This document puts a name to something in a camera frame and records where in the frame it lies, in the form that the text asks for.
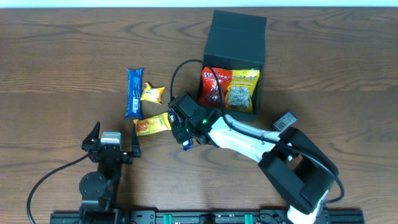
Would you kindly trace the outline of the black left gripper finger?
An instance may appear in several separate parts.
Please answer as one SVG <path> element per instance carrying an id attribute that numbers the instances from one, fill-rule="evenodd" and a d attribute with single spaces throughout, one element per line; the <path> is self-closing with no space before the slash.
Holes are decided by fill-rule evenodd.
<path id="1" fill-rule="evenodd" d="M 132 152 L 140 152 L 139 140 L 137 138 L 136 124 L 132 126 L 132 138 L 131 138 L 131 150 Z"/>
<path id="2" fill-rule="evenodd" d="M 99 133 L 100 133 L 100 122 L 97 121 L 94 128 L 90 131 L 90 133 L 87 135 L 86 138 L 83 140 L 83 144 L 90 144 L 93 142 L 95 139 L 99 138 Z"/>

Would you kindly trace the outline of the dark blue Cadbury chocolate bar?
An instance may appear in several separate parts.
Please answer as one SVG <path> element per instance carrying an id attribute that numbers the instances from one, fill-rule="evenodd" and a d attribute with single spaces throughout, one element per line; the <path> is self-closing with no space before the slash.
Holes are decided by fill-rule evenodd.
<path id="1" fill-rule="evenodd" d="M 189 135 L 185 122 L 182 121 L 173 110 L 168 110 L 169 122 L 175 140 L 187 151 L 193 147 L 192 137 Z"/>

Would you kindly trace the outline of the red Hacks candy bag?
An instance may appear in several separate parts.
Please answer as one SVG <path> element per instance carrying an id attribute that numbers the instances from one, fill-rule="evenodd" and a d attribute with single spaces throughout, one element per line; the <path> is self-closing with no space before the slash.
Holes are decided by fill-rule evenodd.
<path id="1" fill-rule="evenodd" d="M 226 108 L 226 92 L 229 84 L 232 81 L 233 72 L 222 68 L 213 68 L 216 73 L 218 82 L 216 81 L 213 72 L 209 67 L 205 67 L 201 73 L 201 80 L 203 88 L 198 99 L 198 104 L 213 107 L 220 107 L 220 94 L 218 87 L 221 87 L 221 98 L 223 99 L 223 108 Z"/>

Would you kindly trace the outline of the yellow Hacks candy bag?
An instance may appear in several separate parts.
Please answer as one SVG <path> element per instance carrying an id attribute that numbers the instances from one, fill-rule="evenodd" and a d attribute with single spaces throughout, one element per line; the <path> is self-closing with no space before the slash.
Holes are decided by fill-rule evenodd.
<path id="1" fill-rule="evenodd" d="M 259 70 L 233 70 L 225 96 L 228 110 L 253 114 L 252 96 L 260 76 Z"/>

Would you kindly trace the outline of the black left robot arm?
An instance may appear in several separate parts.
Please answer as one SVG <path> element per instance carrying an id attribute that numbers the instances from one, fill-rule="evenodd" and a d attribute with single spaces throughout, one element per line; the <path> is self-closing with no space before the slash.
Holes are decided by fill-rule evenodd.
<path id="1" fill-rule="evenodd" d="M 131 222 L 129 212 L 116 208 L 116 198 L 124 164 L 131 165 L 135 157 L 141 157 L 136 128 L 132 129 L 131 150 L 121 150 L 121 133 L 104 132 L 100 135 L 100 123 L 83 140 L 81 148 L 98 168 L 87 173 L 79 183 L 82 196 L 77 223 L 126 224 Z"/>

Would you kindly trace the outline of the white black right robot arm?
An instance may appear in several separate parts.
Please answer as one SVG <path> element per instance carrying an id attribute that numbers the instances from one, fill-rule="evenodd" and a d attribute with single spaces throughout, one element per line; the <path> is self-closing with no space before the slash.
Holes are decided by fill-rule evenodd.
<path id="1" fill-rule="evenodd" d="M 332 185 L 341 184 L 334 163 L 297 128 L 261 130 L 235 120 L 223 109 L 205 108 L 189 94 L 172 97 L 168 107 L 173 135 L 186 149 L 196 140 L 256 161 L 289 204 L 291 223 L 316 223 Z"/>

